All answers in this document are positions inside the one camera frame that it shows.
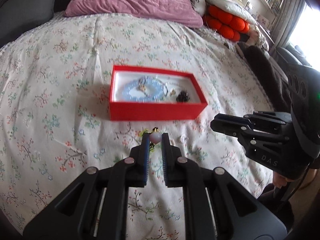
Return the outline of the person's right hand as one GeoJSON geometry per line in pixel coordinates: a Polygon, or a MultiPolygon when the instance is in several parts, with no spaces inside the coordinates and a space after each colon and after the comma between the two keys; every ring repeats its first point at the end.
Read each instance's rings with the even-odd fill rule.
{"type": "Polygon", "coordinates": [[[282,187],[287,185],[287,179],[284,176],[278,174],[277,172],[274,172],[273,173],[272,184],[276,188],[281,189],[282,187]]]}

